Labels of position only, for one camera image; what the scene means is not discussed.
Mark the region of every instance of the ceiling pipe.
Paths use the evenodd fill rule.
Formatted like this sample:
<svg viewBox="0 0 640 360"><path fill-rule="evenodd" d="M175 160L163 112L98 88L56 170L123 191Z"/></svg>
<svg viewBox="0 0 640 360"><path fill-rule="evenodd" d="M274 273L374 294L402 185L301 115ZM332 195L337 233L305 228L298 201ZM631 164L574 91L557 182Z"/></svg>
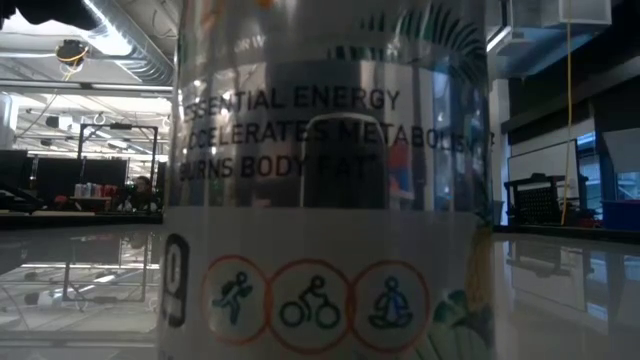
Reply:
<svg viewBox="0 0 640 360"><path fill-rule="evenodd" d="M0 58L12 58L12 59L40 59L40 58L48 58L48 57L56 57L56 54L51 51L42 51L42 50L17 50L17 49L0 49ZM99 60L99 61L137 61L137 62L147 62L146 58L132 58L128 56L117 56L117 55L105 55L102 53L89 52L87 58L90 60Z"/></svg>
<svg viewBox="0 0 640 360"><path fill-rule="evenodd" d="M105 55L134 58L116 63L145 84L171 84L171 62L116 1L83 0L83 3L100 24L95 30L83 33L91 46Z"/></svg>

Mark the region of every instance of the tropical leaf print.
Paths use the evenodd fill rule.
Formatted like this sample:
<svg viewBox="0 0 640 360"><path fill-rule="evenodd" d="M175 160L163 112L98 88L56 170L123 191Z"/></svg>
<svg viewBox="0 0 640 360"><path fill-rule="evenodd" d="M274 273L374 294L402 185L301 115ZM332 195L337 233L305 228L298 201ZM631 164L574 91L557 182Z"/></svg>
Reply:
<svg viewBox="0 0 640 360"><path fill-rule="evenodd" d="M460 55L456 64L433 66L454 78L471 83L486 79L486 47L481 31L473 23L455 18L446 5L430 3L422 9L407 9L399 16L387 13L371 14L359 21L359 29L367 32L391 33L410 42L424 41L439 45ZM397 52L384 48L337 45L327 50L327 58L346 61L415 62L402 59Z"/></svg>

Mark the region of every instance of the meditating figure icon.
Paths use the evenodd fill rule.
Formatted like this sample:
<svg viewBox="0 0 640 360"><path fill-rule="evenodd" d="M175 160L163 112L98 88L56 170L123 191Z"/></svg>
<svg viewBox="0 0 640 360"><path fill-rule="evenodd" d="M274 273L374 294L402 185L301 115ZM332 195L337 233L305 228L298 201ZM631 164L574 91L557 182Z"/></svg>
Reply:
<svg viewBox="0 0 640 360"><path fill-rule="evenodd" d="M369 315L369 323L376 329L407 327L413 319L413 313L409 311L407 297L398 290L398 279L389 276L384 286L385 291L375 301L374 314Z"/></svg>

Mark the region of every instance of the reflective table surface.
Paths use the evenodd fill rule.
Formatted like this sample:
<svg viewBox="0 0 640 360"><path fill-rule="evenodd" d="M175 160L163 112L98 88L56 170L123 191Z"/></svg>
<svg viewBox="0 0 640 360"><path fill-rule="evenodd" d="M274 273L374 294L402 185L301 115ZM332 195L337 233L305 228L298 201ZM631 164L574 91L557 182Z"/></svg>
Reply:
<svg viewBox="0 0 640 360"><path fill-rule="evenodd" d="M0 360L155 359L162 237L156 225L0 233ZM640 246L494 240L497 359L638 358Z"/></svg>

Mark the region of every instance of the window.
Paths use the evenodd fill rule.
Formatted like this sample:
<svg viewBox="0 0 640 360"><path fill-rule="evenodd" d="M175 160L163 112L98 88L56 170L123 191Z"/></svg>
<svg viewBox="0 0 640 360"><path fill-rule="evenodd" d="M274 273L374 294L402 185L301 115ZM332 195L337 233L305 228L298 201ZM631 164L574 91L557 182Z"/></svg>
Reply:
<svg viewBox="0 0 640 360"><path fill-rule="evenodd" d="M640 199L640 172L619 173L618 180L618 200Z"/></svg>
<svg viewBox="0 0 640 360"><path fill-rule="evenodd" d="M600 157L596 152L596 133L590 132L577 138L580 175L585 179L587 209L602 219L602 187L600 185Z"/></svg>

